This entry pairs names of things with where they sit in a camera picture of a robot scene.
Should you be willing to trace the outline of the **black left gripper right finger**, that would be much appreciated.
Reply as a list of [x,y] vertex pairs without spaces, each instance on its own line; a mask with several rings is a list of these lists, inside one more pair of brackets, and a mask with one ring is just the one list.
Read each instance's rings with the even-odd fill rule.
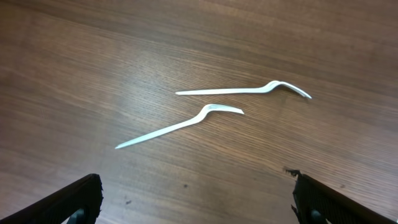
[[296,178],[291,208],[300,224],[397,224],[299,170],[285,171]]

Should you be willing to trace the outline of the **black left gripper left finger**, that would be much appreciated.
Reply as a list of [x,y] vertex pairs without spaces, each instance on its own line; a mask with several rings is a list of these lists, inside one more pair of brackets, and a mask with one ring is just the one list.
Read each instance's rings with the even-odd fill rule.
[[94,224],[101,211],[103,188],[98,174],[88,174],[36,203],[1,219],[2,224]]

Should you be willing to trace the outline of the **white plastic fork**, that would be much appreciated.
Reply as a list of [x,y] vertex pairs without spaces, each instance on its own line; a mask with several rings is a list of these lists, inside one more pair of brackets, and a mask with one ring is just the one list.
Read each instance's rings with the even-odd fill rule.
[[239,108],[236,108],[236,107],[233,107],[233,106],[219,105],[219,104],[207,104],[200,110],[200,112],[196,116],[194,116],[191,119],[188,119],[188,120],[183,121],[181,123],[177,123],[177,124],[168,126],[166,128],[162,128],[162,129],[153,131],[151,133],[145,134],[145,135],[140,136],[138,138],[134,138],[132,140],[126,141],[124,143],[121,143],[121,144],[117,145],[115,147],[115,149],[122,149],[122,148],[125,148],[125,147],[128,147],[128,146],[139,144],[141,142],[148,141],[148,140],[153,139],[153,138],[157,138],[157,137],[159,137],[161,135],[164,135],[164,134],[167,134],[167,133],[171,133],[171,132],[176,131],[178,129],[186,128],[187,126],[191,126],[191,125],[200,123],[206,118],[208,113],[214,112],[214,111],[215,112],[230,112],[230,113],[244,114],[244,111],[242,109],[239,109]]
[[187,90],[187,91],[178,91],[176,92],[177,95],[226,95],[226,94],[246,94],[246,93],[255,93],[255,94],[260,94],[260,93],[269,93],[273,91],[275,88],[278,86],[284,86],[287,87],[294,92],[298,93],[304,98],[312,99],[312,97],[300,89],[299,87],[283,82],[283,81],[278,81],[274,80],[266,84],[265,86],[259,87],[259,88],[224,88],[224,89],[207,89],[207,90]]

